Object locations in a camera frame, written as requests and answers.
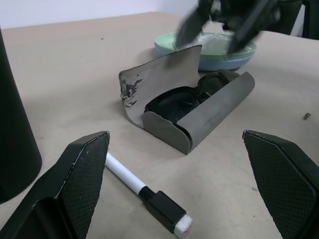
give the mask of scuff mark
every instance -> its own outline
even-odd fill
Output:
[[[121,98],[125,107],[132,107],[137,101],[133,101],[139,83],[143,79],[136,80],[133,84],[127,84],[125,79],[120,79]]]

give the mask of beige table surface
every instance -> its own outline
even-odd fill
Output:
[[[156,57],[154,39],[179,17],[146,13],[7,29],[12,71],[43,157],[42,175],[81,136],[111,133],[111,153],[194,219],[189,239],[280,239],[256,187],[243,130],[297,143],[319,163],[319,41],[266,32],[248,71],[256,87],[190,155],[124,117],[118,73]],[[210,30],[220,30],[211,24]],[[302,120],[305,113],[308,120]],[[0,205],[0,228],[27,190]],[[105,170],[88,239],[174,238]]]

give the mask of green bowl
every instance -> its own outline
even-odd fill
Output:
[[[220,39],[212,39],[209,44],[202,49],[200,59],[201,60],[225,60],[225,52],[228,49],[229,42],[232,35],[205,32],[203,35],[219,35]],[[159,49],[172,53],[176,51],[175,48],[176,33],[163,34],[156,38],[155,46]],[[227,60],[243,59],[252,56],[255,53],[256,44],[249,42],[248,45],[241,51],[227,56]]]

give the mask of blue bowl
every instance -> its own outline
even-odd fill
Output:
[[[159,48],[158,46],[155,46],[155,49],[157,52],[162,55],[168,55],[171,52],[165,51],[164,49]],[[232,70],[236,69],[239,67],[242,67],[244,64],[246,64],[253,55],[246,57],[246,58],[241,58],[241,59],[235,59],[235,60],[204,60],[201,59],[199,61],[199,66],[198,69],[200,71],[217,71],[219,69],[225,69],[225,70]]]

